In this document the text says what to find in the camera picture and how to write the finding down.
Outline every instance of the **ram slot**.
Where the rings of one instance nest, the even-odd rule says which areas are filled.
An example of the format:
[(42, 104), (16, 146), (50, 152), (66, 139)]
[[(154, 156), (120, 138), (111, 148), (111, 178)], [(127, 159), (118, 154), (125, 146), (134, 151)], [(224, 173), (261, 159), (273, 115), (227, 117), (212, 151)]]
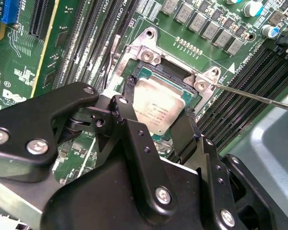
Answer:
[(81, 0), (75, 17), (77, 21), (72, 27), (71, 37), (65, 47), (65, 57), (60, 65), (53, 89), (66, 85), (94, 3), (95, 1), (91, 0)]
[[(245, 87), (241, 87), (240, 90), (254, 93), (256, 95), (259, 95), (259, 91), (257, 91), (257, 88), (259, 85), (261, 85), (261, 82), (267, 81), (267, 76), (271, 73), (271, 70), (277, 66), (281, 60), (279, 58), (273, 57), (272, 59), (268, 60), (268, 64), (263, 66), (263, 70), (261, 71), (261, 74), (254, 75), (253, 80), (249, 84), (245, 84)], [(234, 114), (239, 112), (239, 106), (246, 100), (245, 97), (241, 97), (238, 94), (231, 94), (231, 102), (227, 103), (222, 107), (222, 113), (219, 113), (217, 116), (214, 117), (214, 124), (209, 126), (209, 129), (205, 130), (205, 134), (207, 134), (209, 137), (213, 137), (215, 133), (221, 131), (220, 128), (224, 123), (228, 123), (228, 118)]]
[[(280, 81), (281, 84), (270, 94), (270, 98), (276, 98), (288, 86), (288, 77), (285, 80)], [(266, 104), (258, 101), (252, 102), (252, 104), (252, 108), (254, 109), (247, 110), (244, 114), (242, 114), (241, 117), (238, 117), (238, 125), (231, 129), (231, 132), (226, 136), (226, 138), (222, 139), (222, 142), (218, 147), (220, 151), (223, 150), (237, 135), (241, 133), (241, 130), (244, 127), (247, 127), (267, 107)], [(243, 122), (239, 124), (239, 121), (245, 117), (247, 117), (247, 119), (243, 120)]]
[[(124, 20), (123, 22), (121, 23), (121, 26), (117, 32), (118, 35), (120, 35), (121, 37), (123, 37), (129, 27), (129, 24), (138, 8), (138, 5), (139, 5), (139, 2), (141, 0), (133, 0), (133, 1), (130, 1), (130, 4), (129, 4), (129, 7), (128, 7), (128, 10), (125, 11), (125, 16), (124, 16)], [(104, 54), (104, 58), (102, 58), (101, 62), (100, 62), (100, 66), (97, 70), (97, 74), (98, 74), (98, 78), (97, 78), (97, 81), (96, 81), (96, 84), (94, 84), (94, 87), (96, 89), (100, 89), (102, 90), (101, 88), (101, 84), (103, 83), (103, 81), (107, 81), (108, 80), (108, 77), (107, 76), (104, 76), (104, 72), (103, 70), (106, 69), (108, 67), (108, 64), (110, 62), (109, 60), (109, 53), (110, 53), (110, 50), (111, 50), (111, 47), (113, 46), (113, 42), (114, 42), (114, 39), (115, 39), (115, 36), (112, 36), (110, 39), (109, 39), (109, 45), (107, 47), (107, 50), (105, 51), (105, 54)]]
[(86, 29), (86, 34), (81, 42), (80, 50), (77, 56), (77, 63), (72, 67), (70, 73), (70, 79), (68, 84), (81, 81), (82, 76), (85, 73), (86, 66), (89, 58), (91, 57), (93, 51), (96, 49), (97, 43), (99, 43), (99, 36), (104, 28), (106, 18), (108, 17), (109, 11), (112, 9), (114, 0), (104, 0), (95, 6), (93, 17)]
[[(236, 77), (230, 82), (229, 86), (235, 89), (241, 89), (241, 87), (251, 78), (252, 73), (254, 73), (262, 65), (262, 63), (270, 57), (271, 54), (272, 51), (266, 50), (262, 47), (252, 58), (254, 61), (249, 61), (243, 68), (243, 71), (237, 74)], [(232, 97), (233, 94), (230, 92), (223, 91), (221, 93), (217, 101), (213, 104), (213, 107), (208, 109), (205, 115), (197, 123), (201, 131), (206, 130), (217, 113), (222, 111), (222, 107), (226, 103), (229, 103)]]
[[(262, 47), (229, 85), (274, 99), (280, 89), (288, 85), (288, 60)], [(221, 151), (249, 127), (266, 106), (231, 92), (223, 92), (198, 122), (199, 129), (211, 138), (218, 151)]]
[(108, 42), (109, 36), (115, 36), (114, 32), (119, 23), (119, 20), (117, 20), (119, 10), (121, 8), (124, 8), (123, 3), (125, 2), (126, 0), (115, 1), (114, 6), (111, 8), (111, 14), (108, 17), (107, 22), (103, 28), (103, 33), (98, 38), (98, 46), (94, 50), (92, 56), (90, 57), (87, 63), (88, 69), (86, 69), (85, 74), (82, 78), (83, 82), (94, 86), (95, 79), (94, 79), (94, 76), (91, 77), (92, 72), (94, 71), (97, 59), (100, 57), (101, 52), (104, 51), (105, 48), (107, 48), (106, 42)]

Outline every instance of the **pcie slot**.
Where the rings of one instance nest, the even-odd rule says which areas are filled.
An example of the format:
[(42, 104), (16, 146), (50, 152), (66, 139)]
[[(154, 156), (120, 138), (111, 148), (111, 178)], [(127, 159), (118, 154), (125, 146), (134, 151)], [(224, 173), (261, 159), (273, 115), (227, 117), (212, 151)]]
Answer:
[(29, 34), (44, 40), (50, 24), (55, 0), (35, 0)]
[[(128, 8), (128, 14), (127, 16), (125, 17), (124, 21), (121, 23), (121, 27), (119, 28), (117, 34), (120, 35), (121, 37), (124, 36), (124, 34), (126, 33), (128, 27), (129, 27), (129, 24), (134, 16), (134, 13), (136, 12), (138, 6), (139, 6), (139, 3), (140, 3), (141, 0), (134, 0), (134, 1), (130, 1), (130, 6)], [(111, 37), (111, 39), (109, 40), (109, 45), (107, 47), (107, 50), (105, 51), (105, 54), (104, 54), (104, 58), (101, 60), (101, 63), (100, 63), (100, 66), (97, 70), (97, 74), (98, 74), (98, 78), (97, 78), (97, 81), (96, 81), (96, 84), (95, 84), (95, 87), (96, 89), (99, 89), (101, 88), (101, 84), (103, 83), (103, 81), (106, 81), (107, 78), (106, 77), (103, 77), (103, 70), (106, 69), (108, 67), (108, 62), (109, 62), (109, 53), (110, 53), (110, 50), (111, 50), (111, 46), (114, 42), (114, 36)]]
[[(272, 51), (265, 50), (261, 48), (254, 56), (254, 61), (246, 64), (243, 72), (240, 72), (235, 79), (229, 84), (230, 87), (235, 89), (241, 89), (241, 87), (246, 84), (252, 73), (254, 73), (262, 63), (267, 60), (267, 58), (272, 54)], [(229, 103), (233, 97), (233, 94), (229, 92), (222, 92), (217, 101), (214, 103), (213, 109), (209, 109), (206, 111), (205, 116), (200, 119), (198, 122), (198, 127), (201, 131), (205, 131), (206, 128), (212, 122), (212, 119), (217, 115), (217, 113), (221, 112), (222, 107)]]
[[(253, 79), (250, 82), (250, 84), (245, 84), (245, 87), (241, 87), (240, 89), (246, 92), (255, 93), (259, 95), (258, 94), (259, 92), (257, 92), (256, 90), (258, 85), (260, 85), (260, 83), (265, 80), (270, 71), (280, 62), (281, 60), (276, 57), (270, 59), (267, 65), (264, 66), (261, 73), (258, 74), (257, 76), (255, 75), (255, 79)], [(214, 117), (213, 120), (214, 125), (209, 126), (209, 129), (205, 131), (205, 134), (208, 137), (212, 137), (215, 133), (217, 133), (218, 130), (222, 127), (222, 125), (228, 122), (228, 118), (233, 113), (235, 113), (236, 110), (238, 110), (239, 106), (243, 103), (245, 99), (246, 99), (245, 97), (241, 97), (237, 94), (232, 94), (231, 102), (224, 105), (223, 108), (221, 109), (223, 112)]]
[(81, 0), (78, 12), (76, 13), (76, 23), (72, 27), (71, 37), (66, 45), (65, 57), (61, 63), (61, 68), (57, 74), (53, 89), (64, 86), (67, 82), (68, 75), (71, 71), (74, 57), (77, 53), (80, 41), (83, 37), (85, 26), (88, 20), (90, 9), (94, 6), (95, 1)]
[(89, 68), (86, 69), (85, 74), (82, 78), (83, 82), (85, 82), (85, 83), (88, 83), (88, 84), (93, 85), (93, 86), (95, 84), (95, 82), (93, 82), (93, 80), (91, 79), (91, 73), (92, 73), (93, 66), (95, 65), (97, 59), (99, 58), (102, 49), (105, 47), (105, 44), (108, 40), (108, 36), (109, 36), (109, 33), (111, 32), (111, 29), (113, 31), (113, 29), (115, 29), (117, 26), (115, 24), (115, 23), (118, 23), (116, 18), (117, 18), (117, 15), (119, 13), (119, 9), (120, 9), (123, 2), (124, 2), (124, 0), (115, 1), (114, 6), (111, 8), (111, 14), (108, 17), (108, 20), (107, 20), (107, 22), (103, 28), (103, 33), (98, 38), (99, 45), (96, 47), (92, 56), (90, 57), (90, 59), (88, 61)]
[(68, 84), (74, 81), (81, 81), (82, 76), (85, 73), (87, 63), (91, 57), (93, 51), (96, 49), (97, 43), (99, 43), (99, 36), (103, 30), (106, 18), (108, 17), (109, 11), (112, 9), (113, 0), (105, 0), (104, 2), (98, 1), (95, 6), (92, 19), (86, 29), (86, 34), (83, 38), (81, 47), (77, 55), (77, 63), (74, 63)]
[[(273, 93), (271, 94), (271, 98), (277, 97), (288, 86), (288, 77), (282, 83), (283, 84), (280, 87), (273, 91)], [(266, 107), (267, 105), (264, 103), (255, 102), (255, 109), (252, 111), (252, 114), (249, 115), (248, 119), (246, 119), (242, 125), (238, 126), (225, 140), (221, 142), (218, 150), (221, 151), (222, 149), (224, 149), (233, 140), (233, 138), (235, 138), (240, 133), (241, 129), (247, 124), (249, 124), (253, 119), (255, 119)]]

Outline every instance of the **black dimm slot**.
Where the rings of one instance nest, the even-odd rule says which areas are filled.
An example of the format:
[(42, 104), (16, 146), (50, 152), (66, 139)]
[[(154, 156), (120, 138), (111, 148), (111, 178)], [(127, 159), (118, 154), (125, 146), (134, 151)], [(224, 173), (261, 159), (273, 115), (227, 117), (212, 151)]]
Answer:
[(83, 57), (83, 52), (84, 52), (84, 50), (85, 50), (85, 49), (87, 48), (87, 46), (88, 46), (88, 41), (90, 40), (90, 38), (91, 38), (91, 37), (95, 37), (95, 38), (94, 38), (92, 44), (90, 45), (90, 49), (89, 49), (89, 52), (88, 52), (88, 54), (87, 54), (87, 57), (86, 57), (86, 60), (85, 60), (85, 63), (84, 63), (84, 65), (83, 65), (82, 69), (77, 68), (77, 69), (74, 70), (74, 72), (72, 72), (72, 76), (76, 76), (76, 74), (79, 74), (78, 72), (80, 72), (80, 74), (79, 74), (80, 77), (79, 77), (79, 79), (76, 79), (76, 81), (81, 81), (81, 80), (83, 79), (83, 75), (84, 75), (84, 73), (85, 73), (85, 71), (86, 71), (89, 58), (91, 57), (93, 51), (96, 49), (96, 45), (97, 45), (98, 40), (99, 40), (98, 38), (99, 38), (99, 36), (100, 36), (100, 33), (101, 33), (102, 29), (103, 29), (103, 26), (104, 26), (104, 24), (105, 24), (106, 18), (108, 17), (108, 13), (109, 13), (109, 11), (111, 10), (111, 6), (113, 5), (113, 3), (114, 3), (114, 0), (109, 0), (109, 1), (108, 1), (108, 5), (107, 5), (106, 8), (103, 8), (102, 6), (99, 7), (99, 8), (96, 8), (96, 11), (98, 11), (98, 12), (96, 12), (97, 15), (99, 15), (100, 12), (101, 12), (101, 10), (103, 10), (103, 11), (104, 11), (104, 16), (103, 16), (100, 24), (99, 24), (97, 27), (96, 27), (96, 23), (97, 23), (97, 19), (98, 19), (98, 18), (96, 18), (96, 20), (95, 20), (94, 22), (92, 22), (92, 23), (89, 25), (89, 28), (87, 29), (87, 31), (88, 31), (89, 34), (86, 35), (86, 38), (85, 38), (86, 41), (85, 41), (84, 46), (83, 46), (83, 49), (82, 49), (82, 51), (81, 51), (81, 54), (82, 54), (81, 58)]
[[(126, 11), (126, 13), (128, 13), (127, 17), (126, 17), (126, 13), (125, 13), (125, 15), (123, 17), (124, 20), (121, 23), (122, 26), (118, 29), (118, 32), (117, 32), (117, 34), (120, 35), (121, 37), (123, 37), (125, 35), (128, 27), (129, 27), (129, 24), (130, 24), (130, 22), (134, 16), (137, 8), (138, 8), (140, 1), (141, 0), (130, 1), (129, 6), (128, 6), (128, 10)], [(108, 80), (108, 77), (107, 76), (103, 77), (103, 74), (101, 74), (101, 72), (102, 72), (102, 69), (106, 69), (108, 67), (109, 53), (110, 53), (111, 47), (113, 45), (114, 39), (115, 39), (115, 36), (112, 36), (111, 40), (109, 42), (109, 45), (107, 47), (107, 50), (105, 51), (104, 58), (102, 59), (100, 66), (97, 70), (97, 74), (99, 74), (99, 76), (98, 76), (97, 83), (96, 83), (96, 89), (99, 89), (101, 87), (101, 84), (103, 83), (103, 81)]]
[[(255, 89), (258, 87), (258, 85), (265, 80), (267, 75), (270, 73), (271, 69), (274, 68), (274, 66), (279, 63), (281, 60), (279, 58), (274, 57), (273, 59), (268, 60), (268, 64), (264, 65), (263, 70), (260, 74), (255, 75), (255, 79), (251, 81), (250, 84), (245, 84), (245, 87), (241, 87), (240, 89), (246, 92), (253, 93)], [(208, 130), (205, 131), (205, 134), (208, 137), (212, 137), (213, 133), (217, 133), (217, 131), (222, 127), (223, 123), (227, 123), (228, 118), (236, 112), (239, 105), (246, 99), (245, 97), (241, 97), (237, 94), (232, 95), (232, 102), (227, 103), (224, 105), (222, 110), (224, 110), (222, 113), (219, 113), (219, 116), (214, 117), (214, 125), (210, 126)]]
[[(84, 12), (87, 1), (88, 0), (81, 0), (79, 7), (77, 9), (75, 18), (78, 20), (75, 21), (75, 23), (72, 26), (72, 33), (71, 33), (70, 39), (64, 49), (65, 57), (60, 65), (60, 71), (58, 72), (56, 76), (55, 83), (53, 84), (53, 89), (57, 89), (58, 87), (64, 86), (66, 84), (68, 73), (71, 70), (73, 59), (75, 57), (78, 46), (80, 44), (79, 37), (82, 37), (83, 32), (84, 32), (85, 23), (86, 23), (86, 19), (88, 15), (86, 14), (84, 19), (82, 20), (83, 18), (82, 14)], [(72, 51), (72, 53), (70, 53), (73, 44), (74, 44), (74, 50)]]
[[(274, 66), (275, 68), (272, 68), (272, 70), (277, 69), (276, 73), (274, 74), (274, 77), (268, 78), (267, 82), (264, 81), (263, 84), (258, 84), (256, 86), (256, 89), (258, 90), (256, 95), (267, 97), (267, 98), (271, 97), (269, 94), (267, 95), (268, 91), (275, 84), (277, 84), (277, 82), (281, 79), (281, 76), (283, 76), (288, 71), (288, 65), (282, 68), (283, 65), (284, 65), (284, 61), (281, 63), (281, 65), (276, 65)], [(227, 119), (230, 119), (231, 122), (226, 123), (225, 125), (221, 125), (219, 128), (221, 128), (222, 130), (226, 130), (230, 128), (231, 126), (230, 124), (238, 123), (245, 116), (245, 113), (255, 109), (253, 106), (257, 103), (256, 100), (252, 100), (252, 99), (242, 97), (242, 96), (239, 96), (239, 100), (240, 100), (240, 104), (236, 105), (236, 109), (238, 110), (238, 112), (235, 113), (232, 118), (230, 118), (230, 116), (227, 116)], [(221, 137), (220, 133), (218, 132), (215, 132), (215, 134), (213, 134), (213, 136), (214, 136), (214, 141), (216, 143), (220, 142), (221, 139), (224, 138), (224, 137)]]
[[(243, 78), (248, 79), (238, 83), (239, 89), (274, 99), (278, 92), (288, 85), (288, 60), (264, 47), (254, 58), (248, 63), (248, 70), (251, 69), (251, 71), (242, 69), (236, 76), (237, 78), (242, 74)], [(234, 81), (230, 83), (231, 86), (237, 85)], [(264, 103), (231, 92), (225, 94), (228, 94), (226, 98), (231, 101), (229, 103), (225, 101), (223, 104), (218, 102), (218, 110), (208, 111), (210, 123), (205, 126), (206, 129), (203, 132), (215, 142), (219, 152), (267, 107)]]
[[(271, 51), (267, 51), (264, 48), (261, 48), (254, 55), (254, 62), (248, 62), (243, 69), (243, 72), (240, 72), (236, 77), (230, 82), (229, 86), (235, 89), (240, 89), (251, 77), (251, 74), (254, 73), (262, 63), (271, 55)], [(213, 104), (213, 109), (206, 111), (205, 116), (202, 117), (197, 123), (201, 131), (204, 131), (207, 126), (211, 123), (211, 120), (216, 116), (216, 111), (219, 111), (222, 106), (226, 103), (229, 103), (232, 98), (232, 94), (229, 92), (222, 92), (218, 97), (216, 102)]]
[[(122, 5), (123, 1), (124, 0), (115, 1), (115, 4), (114, 4), (114, 6), (111, 9), (111, 15), (108, 17), (106, 25), (103, 28), (103, 33), (98, 38), (99, 45), (94, 50), (93, 55), (90, 57), (88, 63), (91, 63), (91, 64), (96, 63), (97, 58), (99, 57), (103, 47), (105, 46), (105, 43), (106, 43), (107, 38), (108, 38), (108, 34), (109, 34), (109, 32), (110, 32), (110, 30), (111, 30), (111, 28), (113, 26), (113, 23), (114, 23), (117, 15), (118, 15), (120, 6)], [(89, 81), (90, 76), (91, 76), (91, 71), (89, 71), (87, 69), (85, 74), (84, 74), (84, 76), (83, 76), (83, 82), (87, 83)]]
[[(285, 81), (283, 81), (283, 84), (275, 89), (273, 93), (271, 94), (271, 98), (277, 97), (286, 87), (288, 86), (288, 77)], [(256, 102), (255, 104), (255, 110), (252, 111), (252, 114), (244, 121), (243, 126), (246, 126), (245, 124), (249, 124), (253, 119), (255, 119), (266, 107), (267, 105), (261, 102)], [(238, 127), (234, 132), (232, 132), (225, 140), (223, 140), (220, 145), (218, 146), (219, 152), (224, 149), (232, 140), (235, 138), (241, 131), (241, 128)]]
[(86, 11), (85, 14), (85, 22), (84, 26), (81, 28), (81, 37), (78, 38), (77, 41), (77, 49), (75, 49), (73, 58), (72, 58), (72, 63), (71, 67), (69, 69), (69, 72), (66, 75), (66, 83), (65, 84), (70, 84), (74, 82), (74, 77), (75, 74), (78, 70), (79, 67), (79, 62), (81, 61), (81, 57), (84, 54), (85, 46), (89, 40), (89, 31), (88, 29), (92, 29), (92, 25), (96, 24), (96, 21), (98, 19), (99, 13), (101, 11), (102, 5), (105, 2), (105, 0), (97, 0), (95, 1), (94, 4), (90, 4), (90, 7), (88, 11)]

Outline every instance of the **green circuit board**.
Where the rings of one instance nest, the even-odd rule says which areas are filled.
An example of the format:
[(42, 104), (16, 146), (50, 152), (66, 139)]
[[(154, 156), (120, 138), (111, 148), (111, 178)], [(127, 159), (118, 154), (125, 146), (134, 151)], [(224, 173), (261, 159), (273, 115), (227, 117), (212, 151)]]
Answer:
[[(125, 22), (122, 15), (128, 17), (127, 9), (135, 2), (138, 4), (134, 15), (125, 30), (122, 29), (124, 33), (114, 54), (112, 73), (120, 68), (127, 45), (146, 28), (153, 27), (158, 33), (160, 49), (201, 73), (211, 67), (220, 68), (219, 83), (227, 84), (268, 39), (261, 33), (263, 25), (275, 26), (280, 33), (288, 30), (288, 6), (283, 7), (288, 0), (263, 0), (262, 13), (256, 17), (244, 16), (246, 0), (237, 4), (224, 0), (178, 0), (174, 1), (177, 5), (172, 13), (164, 10), (167, 0), (56, 0), (51, 8), (47, 35), (40, 39), (30, 34), (35, 1), (20, 0), (17, 22), (3, 24), (4, 2), (0, 0), (0, 109), (74, 81), (84, 81), (100, 89), (106, 50), (110, 49), (115, 33), (122, 31), (119, 29), (119, 23)], [(184, 7), (190, 10), (190, 15), (182, 22)], [(117, 15), (111, 17), (112, 11), (117, 11)], [(196, 15), (205, 18), (200, 32), (191, 28)], [(206, 31), (209, 27), (218, 31), (214, 38), (209, 38)], [(223, 47), (217, 45), (221, 31), (229, 36)], [(131, 60), (120, 79), (109, 76), (110, 89), (122, 92), (124, 79), (133, 73), (137, 64)], [(197, 119), (220, 94), (221, 91), (215, 91)], [(193, 98), (193, 107), (198, 100), (199, 97)], [(59, 147), (53, 169), (55, 178), (66, 184), (93, 169), (95, 162), (95, 138), (83, 133), (74, 142)]]
[[(43, 40), (29, 34), (34, 1), (21, 1), (17, 23), (0, 21), (0, 109), (31, 98), (39, 76), (44, 76), (43, 87), (47, 76), (58, 67), (67, 36), (59, 45), (58, 38), (71, 29), (78, 6), (73, 0), (59, 2), (53, 6), (52, 29)], [(2, 7), (0, 0), (0, 20)]]

